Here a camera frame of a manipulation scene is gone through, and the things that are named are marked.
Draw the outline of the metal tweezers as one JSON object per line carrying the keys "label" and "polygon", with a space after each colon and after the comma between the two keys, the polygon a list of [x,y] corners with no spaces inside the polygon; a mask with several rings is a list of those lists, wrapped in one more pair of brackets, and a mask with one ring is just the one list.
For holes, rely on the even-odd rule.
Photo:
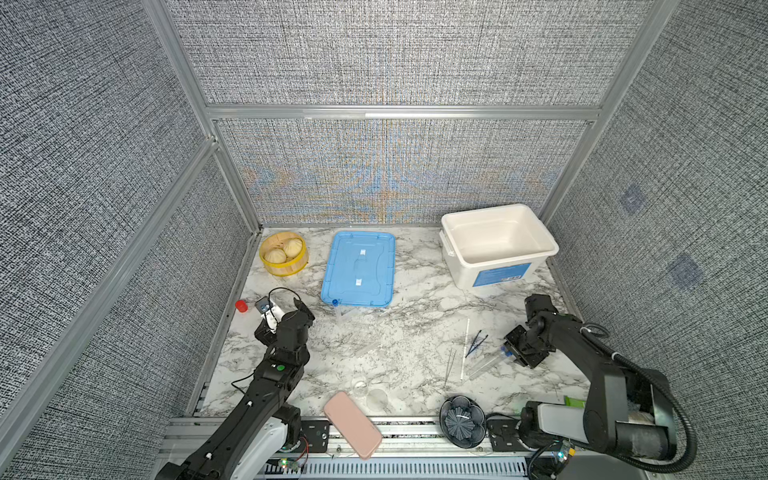
{"label": "metal tweezers", "polygon": [[449,381],[451,372],[452,372],[454,364],[455,364],[455,358],[456,358],[456,350],[453,349],[453,350],[450,351],[450,353],[448,355],[448,360],[446,362],[445,376],[444,376],[444,381],[443,381],[443,387],[444,388],[447,387],[447,383]]}

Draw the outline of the steamed bun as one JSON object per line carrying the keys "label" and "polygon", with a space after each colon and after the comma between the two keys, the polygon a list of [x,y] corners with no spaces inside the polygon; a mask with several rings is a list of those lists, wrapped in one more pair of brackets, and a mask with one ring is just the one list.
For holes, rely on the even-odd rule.
{"label": "steamed bun", "polygon": [[282,246],[282,250],[288,259],[296,258],[304,249],[304,241],[301,238],[290,238]]}
{"label": "steamed bun", "polygon": [[288,260],[288,257],[282,248],[273,248],[263,255],[263,259],[268,263],[283,264]]}

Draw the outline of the pink phone case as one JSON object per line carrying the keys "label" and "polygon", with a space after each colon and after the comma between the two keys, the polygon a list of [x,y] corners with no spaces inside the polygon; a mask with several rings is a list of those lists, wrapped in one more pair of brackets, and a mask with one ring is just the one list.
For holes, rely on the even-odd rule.
{"label": "pink phone case", "polygon": [[361,460],[369,460],[374,455],[383,436],[346,392],[333,395],[323,411]]}

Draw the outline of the dark blue tweezers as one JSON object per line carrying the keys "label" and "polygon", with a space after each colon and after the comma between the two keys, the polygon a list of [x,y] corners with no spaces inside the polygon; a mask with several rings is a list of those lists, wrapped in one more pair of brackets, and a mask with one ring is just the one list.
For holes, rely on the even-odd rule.
{"label": "dark blue tweezers", "polygon": [[470,345],[467,347],[465,358],[468,358],[473,352],[475,352],[488,338],[488,335],[484,335],[482,330],[479,330]]}

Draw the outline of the yellow wooden steamer basket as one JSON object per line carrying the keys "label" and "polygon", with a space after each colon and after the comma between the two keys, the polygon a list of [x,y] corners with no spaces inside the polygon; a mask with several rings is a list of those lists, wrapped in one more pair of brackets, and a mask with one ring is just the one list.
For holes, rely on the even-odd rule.
{"label": "yellow wooden steamer basket", "polygon": [[259,258],[271,275],[288,277],[308,265],[309,251],[307,243],[299,234],[290,231],[278,232],[262,242]]}

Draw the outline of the black round pleated dish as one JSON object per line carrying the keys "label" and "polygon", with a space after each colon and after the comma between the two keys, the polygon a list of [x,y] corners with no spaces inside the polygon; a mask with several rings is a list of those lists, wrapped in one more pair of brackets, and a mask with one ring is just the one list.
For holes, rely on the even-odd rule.
{"label": "black round pleated dish", "polygon": [[473,449],[486,437],[486,414],[472,399],[455,395],[441,405],[439,426],[450,443],[462,449]]}

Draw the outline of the white plastic storage box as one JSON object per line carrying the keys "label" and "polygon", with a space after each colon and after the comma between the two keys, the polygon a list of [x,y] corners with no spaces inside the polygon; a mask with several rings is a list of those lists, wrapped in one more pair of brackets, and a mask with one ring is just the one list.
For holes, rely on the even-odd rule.
{"label": "white plastic storage box", "polygon": [[555,238],[524,204],[489,207],[445,214],[439,238],[443,258],[455,285],[473,290],[479,272],[530,263],[529,279],[545,261],[559,252]]}

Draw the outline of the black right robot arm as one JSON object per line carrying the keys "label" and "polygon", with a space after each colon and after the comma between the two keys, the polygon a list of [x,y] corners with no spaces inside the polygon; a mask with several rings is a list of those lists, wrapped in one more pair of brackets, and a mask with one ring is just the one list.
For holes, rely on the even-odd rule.
{"label": "black right robot arm", "polygon": [[523,445],[544,451],[570,442],[650,473],[678,473],[694,463],[697,433],[663,373],[610,348],[598,325],[559,312],[548,295],[528,296],[525,312],[525,324],[505,337],[515,363],[533,369],[560,352],[589,389],[581,407],[527,402],[517,425]]}

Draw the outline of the clear petri dish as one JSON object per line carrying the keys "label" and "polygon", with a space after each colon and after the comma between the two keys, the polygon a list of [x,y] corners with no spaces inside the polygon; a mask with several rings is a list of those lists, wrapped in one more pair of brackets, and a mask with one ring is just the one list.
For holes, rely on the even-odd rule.
{"label": "clear petri dish", "polygon": [[352,382],[350,393],[367,415],[392,416],[395,414],[388,392],[379,384],[370,385],[363,379],[356,379]]}

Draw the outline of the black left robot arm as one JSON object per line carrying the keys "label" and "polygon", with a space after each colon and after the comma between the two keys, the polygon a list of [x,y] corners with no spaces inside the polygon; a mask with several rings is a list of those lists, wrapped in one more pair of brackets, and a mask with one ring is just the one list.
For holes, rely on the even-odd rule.
{"label": "black left robot arm", "polygon": [[253,371],[242,399],[201,447],[158,479],[252,479],[283,446],[299,441],[301,411],[287,400],[310,360],[314,314],[298,301],[277,324],[276,339]]}

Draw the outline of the white glass rod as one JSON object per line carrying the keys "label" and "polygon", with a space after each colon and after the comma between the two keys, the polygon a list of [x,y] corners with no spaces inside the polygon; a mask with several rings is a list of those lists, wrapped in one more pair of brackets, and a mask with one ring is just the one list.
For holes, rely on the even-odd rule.
{"label": "white glass rod", "polygon": [[464,342],[463,342],[462,349],[461,349],[461,352],[460,352],[460,356],[461,356],[461,369],[460,369],[459,380],[462,381],[462,382],[464,381],[464,376],[465,376],[466,355],[467,355],[467,352],[468,352],[469,340],[470,340],[470,338],[469,338],[470,326],[471,326],[471,319],[467,318]]}

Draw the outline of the blue label sticker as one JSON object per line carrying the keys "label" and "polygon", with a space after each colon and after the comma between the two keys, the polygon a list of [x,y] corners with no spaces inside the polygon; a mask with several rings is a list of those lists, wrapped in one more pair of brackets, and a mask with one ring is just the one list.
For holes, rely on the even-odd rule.
{"label": "blue label sticker", "polygon": [[530,263],[483,270],[478,273],[473,286],[481,287],[522,279],[530,268]]}

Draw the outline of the blue capped test tube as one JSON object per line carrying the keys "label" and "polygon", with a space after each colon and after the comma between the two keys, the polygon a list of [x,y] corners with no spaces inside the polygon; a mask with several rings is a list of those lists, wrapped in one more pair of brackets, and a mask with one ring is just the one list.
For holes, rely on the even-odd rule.
{"label": "blue capped test tube", "polygon": [[468,379],[477,379],[488,371],[492,370],[496,365],[504,363],[505,361],[513,359],[514,357],[515,354],[513,352],[511,352],[507,347],[501,346],[493,353],[487,354],[477,365],[472,367],[468,373]]}
{"label": "blue capped test tube", "polygon": [[341,321],[345,318],[350,318],[354,312],[353,307],[344,305],[338,299],[333,299],[331,305],[333,307],[335,318],[338,321]]}

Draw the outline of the blue plastic box lid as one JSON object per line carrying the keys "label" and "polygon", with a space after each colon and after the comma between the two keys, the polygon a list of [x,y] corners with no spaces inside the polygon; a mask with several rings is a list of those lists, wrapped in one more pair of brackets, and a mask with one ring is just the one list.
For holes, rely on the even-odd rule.
{"label": "blue plastic box lid", "polygon": [[390,233],[335,234],[321,299],[332,306],[387,307],[394,295],[396,240]]}

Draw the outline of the left steamed bun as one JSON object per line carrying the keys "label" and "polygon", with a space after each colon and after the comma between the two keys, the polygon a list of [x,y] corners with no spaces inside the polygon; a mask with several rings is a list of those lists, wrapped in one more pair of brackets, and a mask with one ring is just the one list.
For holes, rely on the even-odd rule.
{"label": "left steamed bun", "polygon": [[268,263],[283,264],[288,260],[288,257],[282,248],[273,248],[263,255],[263,259]]}

